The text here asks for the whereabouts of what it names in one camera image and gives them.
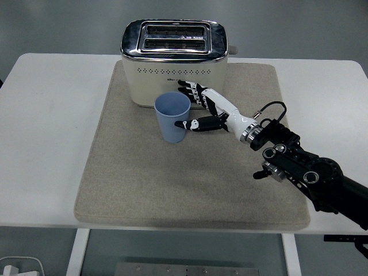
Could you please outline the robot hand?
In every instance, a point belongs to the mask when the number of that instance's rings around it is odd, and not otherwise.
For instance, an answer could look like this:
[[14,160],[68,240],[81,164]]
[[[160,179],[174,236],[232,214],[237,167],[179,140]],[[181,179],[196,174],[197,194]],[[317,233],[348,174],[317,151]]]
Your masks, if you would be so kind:
[[234,133],[236,138],[240,140],[243,132],[249,126],[256,125],[254,119],[241,115],[237,107],[214,89],[184,80],[179,80],[178,84],[178,91],[187,96],[190,102],[209,111],[210,116],[176,121],[176,127],[193,132],[224,129],[227,132]]

